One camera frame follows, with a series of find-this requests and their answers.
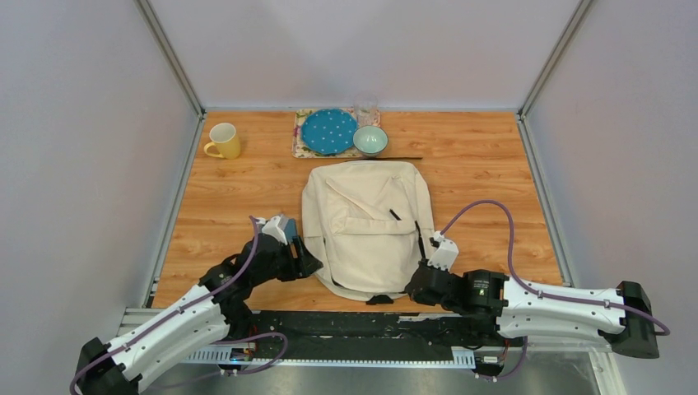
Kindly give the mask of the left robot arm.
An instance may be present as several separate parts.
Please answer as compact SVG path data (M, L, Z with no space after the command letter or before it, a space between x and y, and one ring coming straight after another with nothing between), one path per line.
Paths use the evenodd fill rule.
M131 332L81 349L72 394L139 394L185 357L211 345L255 343L279 332L254 333L245 301L254 287L270 280L294 281L323 264L294 236L284 244L257 234L240 253L210 268L184 296Z

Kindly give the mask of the beige canvas backpack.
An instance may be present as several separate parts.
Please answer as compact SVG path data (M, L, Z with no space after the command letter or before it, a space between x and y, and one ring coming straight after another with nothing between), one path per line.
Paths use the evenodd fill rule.
M406 161L350 160L311 170L301 215L305 246L323 264L315 276L349 300L402 298L418 263L434 251L430 191Z

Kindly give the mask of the blue leather wallet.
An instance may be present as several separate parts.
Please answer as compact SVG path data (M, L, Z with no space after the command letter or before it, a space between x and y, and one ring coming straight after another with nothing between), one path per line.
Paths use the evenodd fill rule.
M295 237L299 236L295 219L288 218L284 227L284 233L287 241L290 243Z

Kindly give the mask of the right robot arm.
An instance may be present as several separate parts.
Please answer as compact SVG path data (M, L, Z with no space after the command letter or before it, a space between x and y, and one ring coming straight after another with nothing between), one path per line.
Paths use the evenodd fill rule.
M590 290L516 281L484 269L459 276L421 263L405 291L418 304L470 320L471 337L482 345L498 337L565 337L606 342L622 356L659 357L651 303L637 282Z

